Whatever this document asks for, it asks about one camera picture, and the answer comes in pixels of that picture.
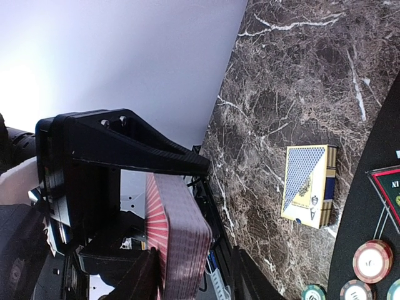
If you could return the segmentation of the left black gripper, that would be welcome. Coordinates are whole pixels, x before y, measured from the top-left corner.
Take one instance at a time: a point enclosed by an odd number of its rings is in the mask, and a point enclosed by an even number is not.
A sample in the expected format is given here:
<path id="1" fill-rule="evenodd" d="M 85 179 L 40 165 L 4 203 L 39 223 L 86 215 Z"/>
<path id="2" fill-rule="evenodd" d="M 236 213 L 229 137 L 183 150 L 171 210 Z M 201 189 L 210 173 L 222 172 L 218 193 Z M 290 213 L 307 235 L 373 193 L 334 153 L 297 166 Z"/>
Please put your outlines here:
<path id="1" fill-rule="evenodd" d="M 36 125 L 39 180 L 49 217 L 68 238 L 93 235 L 120 210 L 119 169 L 206 175 L 210 161 L 128 109 L 73 112 Z M 101 234 L 79 253 L 82 271 L 127 271 L 146 249 L 143 232 Z"/>

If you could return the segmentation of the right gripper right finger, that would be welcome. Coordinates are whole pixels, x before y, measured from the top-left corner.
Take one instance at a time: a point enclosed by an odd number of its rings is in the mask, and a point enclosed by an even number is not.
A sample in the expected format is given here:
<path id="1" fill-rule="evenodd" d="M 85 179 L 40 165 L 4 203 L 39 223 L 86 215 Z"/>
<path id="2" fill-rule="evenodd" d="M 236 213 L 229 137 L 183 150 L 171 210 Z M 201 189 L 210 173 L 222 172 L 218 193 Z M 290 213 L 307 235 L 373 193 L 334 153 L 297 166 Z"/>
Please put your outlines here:
<path id="1" fill-rule="evenodd" d="M 231 299 L 284 299 L 251 256 L 238 246 L 231 253 Z"/>

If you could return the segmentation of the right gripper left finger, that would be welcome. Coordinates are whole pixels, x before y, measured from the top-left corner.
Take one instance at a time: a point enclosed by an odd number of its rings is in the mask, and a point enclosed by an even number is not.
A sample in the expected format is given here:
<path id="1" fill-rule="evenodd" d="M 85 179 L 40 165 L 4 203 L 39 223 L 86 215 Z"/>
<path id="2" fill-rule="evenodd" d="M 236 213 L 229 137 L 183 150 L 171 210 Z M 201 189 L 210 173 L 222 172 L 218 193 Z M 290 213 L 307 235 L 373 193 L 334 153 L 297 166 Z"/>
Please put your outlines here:
<path id="1" fill-rule="evenodd" d="M 103 299 L 157 299 L 162 283 L 159 251 L 152 247 L 143 251 L 136 261 L 128 266 L 105 271 L 102 280 L 114 289 Z"/>

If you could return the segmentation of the green chip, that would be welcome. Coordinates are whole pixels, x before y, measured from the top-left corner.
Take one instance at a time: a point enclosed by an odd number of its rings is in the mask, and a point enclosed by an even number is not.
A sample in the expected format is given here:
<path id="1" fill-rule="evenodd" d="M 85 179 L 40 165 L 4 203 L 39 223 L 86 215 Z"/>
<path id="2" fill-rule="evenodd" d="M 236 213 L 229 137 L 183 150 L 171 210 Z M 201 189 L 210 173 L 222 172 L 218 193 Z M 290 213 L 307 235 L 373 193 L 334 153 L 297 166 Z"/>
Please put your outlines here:
<path id="1" fill-rule="evenodd" d="M 302 291 L 302 300 L 326 300 L 325 289 L 317 284 L 308 284 Z"/>
<path id="2" fill-rule="evenodd" d="M 400 300 L 400 279 L 395 280 L 386 294 L 387 300 Z"/>

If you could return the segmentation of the red-backed playing card deck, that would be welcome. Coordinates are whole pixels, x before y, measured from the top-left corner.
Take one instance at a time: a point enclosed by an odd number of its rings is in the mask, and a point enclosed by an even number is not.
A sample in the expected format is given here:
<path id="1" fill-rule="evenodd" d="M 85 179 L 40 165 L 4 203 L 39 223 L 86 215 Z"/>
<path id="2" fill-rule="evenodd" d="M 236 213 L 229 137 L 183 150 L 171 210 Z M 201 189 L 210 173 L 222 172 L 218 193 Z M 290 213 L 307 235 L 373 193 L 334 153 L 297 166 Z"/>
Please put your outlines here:
<path id="1" fill-rule="evenodd" d="M 181 176 L 146 176 L 147 247 L 159 254 L 158 299 L 194 299 L 213 234 Z"/>

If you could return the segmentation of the orange black chip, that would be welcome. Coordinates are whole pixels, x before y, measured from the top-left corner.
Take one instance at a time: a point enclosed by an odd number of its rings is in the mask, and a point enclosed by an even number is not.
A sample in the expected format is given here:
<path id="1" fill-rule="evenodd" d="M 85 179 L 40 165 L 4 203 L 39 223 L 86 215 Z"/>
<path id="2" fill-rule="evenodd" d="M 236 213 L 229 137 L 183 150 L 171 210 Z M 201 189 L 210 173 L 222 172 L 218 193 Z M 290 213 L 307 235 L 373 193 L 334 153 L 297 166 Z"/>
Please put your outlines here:
<path id="1" fill-rule="evenodd" d="M 357 279 L 348 281 L 339 294 L 340 300 L 374 300 L 375 294 L 372 288 Z"/>

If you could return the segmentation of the red chip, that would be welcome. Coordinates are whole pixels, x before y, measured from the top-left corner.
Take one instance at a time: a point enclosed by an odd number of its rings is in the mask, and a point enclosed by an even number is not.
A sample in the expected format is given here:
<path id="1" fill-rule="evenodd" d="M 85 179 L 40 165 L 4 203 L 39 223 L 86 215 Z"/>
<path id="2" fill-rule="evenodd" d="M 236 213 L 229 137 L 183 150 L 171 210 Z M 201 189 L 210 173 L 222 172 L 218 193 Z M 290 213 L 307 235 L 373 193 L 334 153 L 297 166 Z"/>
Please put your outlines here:
<path id="1" fill-rule="evenodd" d="M 355 275 L 367 284 L 382 281 L 391 271 L 394 254 L 390 245 L 373 239 L 358 247 L 352 259 Z"/>

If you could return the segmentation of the red triangular all-in marker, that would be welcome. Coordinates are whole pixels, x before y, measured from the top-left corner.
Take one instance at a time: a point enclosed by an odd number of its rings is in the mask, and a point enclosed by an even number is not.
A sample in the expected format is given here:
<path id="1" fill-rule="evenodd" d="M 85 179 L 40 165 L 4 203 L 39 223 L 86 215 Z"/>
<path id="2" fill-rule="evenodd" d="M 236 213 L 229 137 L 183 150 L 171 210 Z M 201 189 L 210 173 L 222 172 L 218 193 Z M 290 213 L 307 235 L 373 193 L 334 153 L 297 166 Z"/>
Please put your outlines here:
<path id="1" fill-rule="evenodd" d="M 399 233 L 399 165 L 366 172 Z"/>

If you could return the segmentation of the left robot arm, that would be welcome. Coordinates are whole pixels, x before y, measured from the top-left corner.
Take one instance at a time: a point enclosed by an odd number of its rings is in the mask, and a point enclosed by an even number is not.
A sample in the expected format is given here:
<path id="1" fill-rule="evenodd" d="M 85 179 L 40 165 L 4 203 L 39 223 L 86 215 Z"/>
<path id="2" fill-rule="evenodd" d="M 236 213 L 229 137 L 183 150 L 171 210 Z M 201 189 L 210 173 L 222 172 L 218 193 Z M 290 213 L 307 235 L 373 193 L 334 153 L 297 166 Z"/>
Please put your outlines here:
<path id="1" fill-rule="evenodd" d="M 194 299 L 211 228 L 184 182 L 210 162 L 128 109 L 8 129 L 1 176 L 1 298 Z"/>

